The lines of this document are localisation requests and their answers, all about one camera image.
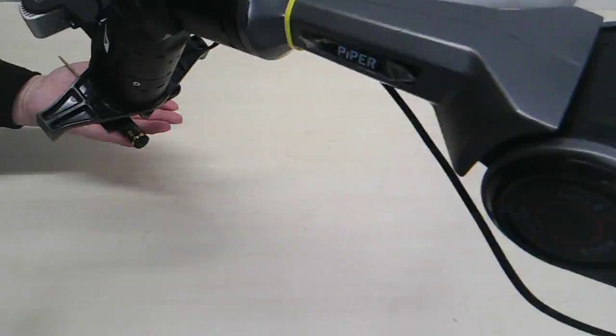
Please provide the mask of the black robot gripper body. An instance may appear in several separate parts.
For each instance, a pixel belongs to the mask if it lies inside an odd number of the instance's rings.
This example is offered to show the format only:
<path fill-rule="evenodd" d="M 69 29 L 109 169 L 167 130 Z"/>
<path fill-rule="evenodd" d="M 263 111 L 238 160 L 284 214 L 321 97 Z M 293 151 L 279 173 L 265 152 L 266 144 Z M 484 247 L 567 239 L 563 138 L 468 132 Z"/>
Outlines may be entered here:
<path fill-rule="evenodd" d="M 117 117 L 145 119 L 171 101 L 192 66 L 216 43 L 181 27 L 170 0 L 102 0 L 98 22 L 89 31 L 88 74 L 103 97 L 100 121 Z M 52 140 L 49 106 L 37 114 L 37 124 Z"/>

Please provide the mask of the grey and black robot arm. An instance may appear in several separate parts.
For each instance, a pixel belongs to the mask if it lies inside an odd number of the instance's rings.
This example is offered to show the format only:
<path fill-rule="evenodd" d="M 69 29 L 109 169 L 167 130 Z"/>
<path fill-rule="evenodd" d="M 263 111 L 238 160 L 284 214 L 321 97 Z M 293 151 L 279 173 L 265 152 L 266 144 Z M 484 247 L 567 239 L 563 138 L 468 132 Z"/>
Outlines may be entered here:
<path fill-rule="evenodd" d="M 175 97 L 208 39 L 306 51 L 430 102 L 453 170 L 487 167 L 494 224 L 541 261 L 615 285 L 615 23 L 580 7 L 445 0 L 21 0 L 33 35 L 91 38 L 90 68 L 38 115 L 51 139 L 126 134 Z"/>

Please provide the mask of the open human hand palm up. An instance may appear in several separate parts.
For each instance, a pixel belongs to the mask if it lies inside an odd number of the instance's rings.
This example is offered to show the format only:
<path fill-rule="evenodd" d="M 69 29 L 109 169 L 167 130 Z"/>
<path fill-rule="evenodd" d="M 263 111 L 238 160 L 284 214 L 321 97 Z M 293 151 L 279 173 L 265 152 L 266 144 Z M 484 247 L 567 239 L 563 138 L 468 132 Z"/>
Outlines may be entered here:
<path fill-rule="evenodd" d="M 75 71 L 83 73 L 88 65 L 88 62 L 77 62 L 69 67 L 62 66 L 48 74 L 33 77 L 18 95 L 13 115 L 15 122 L 22 127 L 37 127 L 37 114 L 52 105 L 75 82 Z M 145 134 L 165 133 L 171 130 L 172 125 L 183 122 L 178 109 L 175 101 L 168 101 L 147 119 L 135 116 L 133 120 Z"/>

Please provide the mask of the black sleeved forearm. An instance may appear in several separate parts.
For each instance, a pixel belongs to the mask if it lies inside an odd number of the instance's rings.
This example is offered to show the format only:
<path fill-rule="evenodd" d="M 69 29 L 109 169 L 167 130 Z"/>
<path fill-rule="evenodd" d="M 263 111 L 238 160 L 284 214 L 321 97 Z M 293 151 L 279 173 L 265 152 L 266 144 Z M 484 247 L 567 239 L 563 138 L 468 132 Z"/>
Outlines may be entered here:
<path fill-rule="evenodd" d="M 33 78 L 40 76 L 37 71 L 0 61 L 0 126 L 8 129 L 20 129 L 13 115 L 20 91 Z"/>

